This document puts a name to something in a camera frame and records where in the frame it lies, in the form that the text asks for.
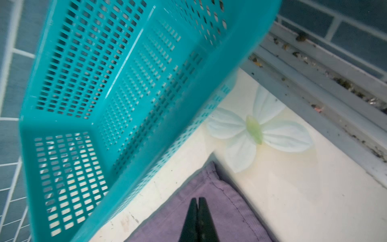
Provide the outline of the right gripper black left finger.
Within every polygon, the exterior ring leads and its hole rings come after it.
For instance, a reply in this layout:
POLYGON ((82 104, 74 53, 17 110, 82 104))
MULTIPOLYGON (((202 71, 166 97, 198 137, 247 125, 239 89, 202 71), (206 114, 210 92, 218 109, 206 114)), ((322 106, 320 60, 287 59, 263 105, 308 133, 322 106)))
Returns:
POLYGON ((197 242, 197 215, 198 205, 196 198, 192 198, 189 204, 187 215, 181 231, 179 242, 197 242))

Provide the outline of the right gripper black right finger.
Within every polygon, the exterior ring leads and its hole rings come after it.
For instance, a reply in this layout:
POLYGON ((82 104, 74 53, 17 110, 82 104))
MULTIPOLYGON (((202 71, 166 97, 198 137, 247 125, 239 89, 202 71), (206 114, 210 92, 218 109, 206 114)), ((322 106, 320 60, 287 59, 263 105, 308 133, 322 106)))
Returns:
POLYGON ((198 239, 199 242, 219 242, 216 228, 204 197, 199 198, 198 239))

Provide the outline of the purple trousers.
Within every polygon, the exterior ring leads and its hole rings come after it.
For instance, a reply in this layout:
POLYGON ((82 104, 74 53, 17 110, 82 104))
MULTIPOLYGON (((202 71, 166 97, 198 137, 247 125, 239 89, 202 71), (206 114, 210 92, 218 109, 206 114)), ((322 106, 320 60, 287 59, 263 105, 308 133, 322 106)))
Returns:
POLYGON ((204 165, 127 238, 128 242, 177 242, 192 198, 204 197, 222 242, 270 242, 243 197, 220 179, 216 164, 204 165))

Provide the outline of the teal plastic basket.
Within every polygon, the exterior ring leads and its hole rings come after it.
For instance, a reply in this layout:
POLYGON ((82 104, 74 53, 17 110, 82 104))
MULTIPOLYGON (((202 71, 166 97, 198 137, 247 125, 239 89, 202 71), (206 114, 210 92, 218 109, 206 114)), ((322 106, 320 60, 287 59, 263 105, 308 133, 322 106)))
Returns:
POLYGON ((280 1, 52 1, 19 127, 32 239, 87 242, 231 91, 280 1))

